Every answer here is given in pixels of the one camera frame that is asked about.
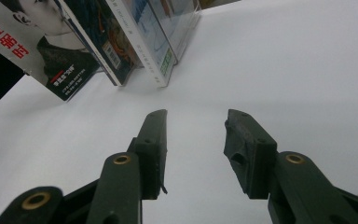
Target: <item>book cover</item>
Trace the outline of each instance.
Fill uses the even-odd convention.
[[[99,68],[53,0],[0,0],[0,54],[63,100]]]
[[[159,87],[166,87],[176,60],[147,0],[104,1],[116,16],[147,72]]]
[[[138,57],[104,0],[55,0],[114,85],[125,84]]]

